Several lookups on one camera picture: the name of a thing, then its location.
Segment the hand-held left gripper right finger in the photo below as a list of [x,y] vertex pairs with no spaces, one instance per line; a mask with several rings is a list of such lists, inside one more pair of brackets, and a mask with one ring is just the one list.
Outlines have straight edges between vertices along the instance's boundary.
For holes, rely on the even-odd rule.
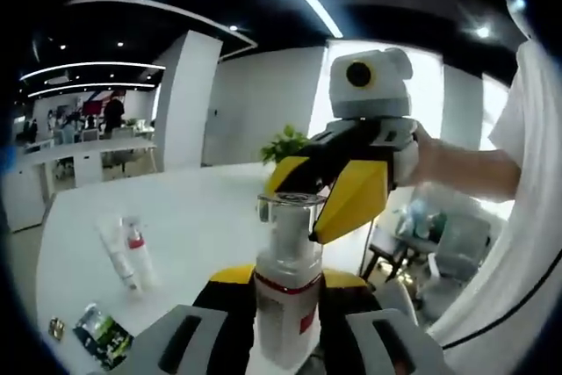
[[373,290],[359,276],[324,270],[318,302],[327,374],[444,374],[443,348],[418,325],[407,288]]

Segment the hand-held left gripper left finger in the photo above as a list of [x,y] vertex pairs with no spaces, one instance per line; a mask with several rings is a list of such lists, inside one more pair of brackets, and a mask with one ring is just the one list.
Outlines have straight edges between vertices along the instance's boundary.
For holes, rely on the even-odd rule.
[[176,313],[158,357],[162,374],[244,374],[254,345],[253,265],[213,274],[190,306]]

